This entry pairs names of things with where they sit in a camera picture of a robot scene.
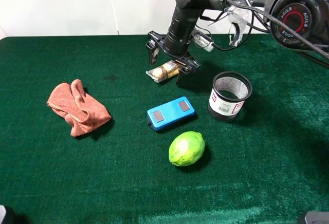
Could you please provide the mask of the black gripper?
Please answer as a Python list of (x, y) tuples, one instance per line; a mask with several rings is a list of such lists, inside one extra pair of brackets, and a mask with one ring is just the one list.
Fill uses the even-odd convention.
[(196, 71), (200, 67), (200, 63), (188, 51), (191, 43), (190, 37), (180, 38), (171, 32), (167, 35), (161, 35), (155, 31), (150, 31), (148, 36), (149, 40), (146, 43), (146, 47), (150, 64), (155, 64), (158, 55), (163, 52), (174, 63), (182, 67), (178, 71), (176, 85), (183, 83), (192, 71)]

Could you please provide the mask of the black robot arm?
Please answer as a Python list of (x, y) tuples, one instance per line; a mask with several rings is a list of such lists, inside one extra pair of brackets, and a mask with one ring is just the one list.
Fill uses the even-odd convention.
[(176, 6), (169, 29), (165, 35), (149, 32), (147, 48), (149, 61), (154, 64), (160, 52), (167, 55), (179, 67), (178, 79), (199, 68), (190, 55), (192, 42), (211, 51), (214, 42), (196, 30), (198, 20), (204, 20), (205, 10), (218, 10), (230, 17), (235, 36), (231, 47), (241, 43), (244, 26), (253, 26), (238, 15), (238, 9), (252, 14), (263, 24), (263, 31), (270, 33), (283, 47), (307, 54), (312, 51), (328, 59), (328, 0), (175, 0)]

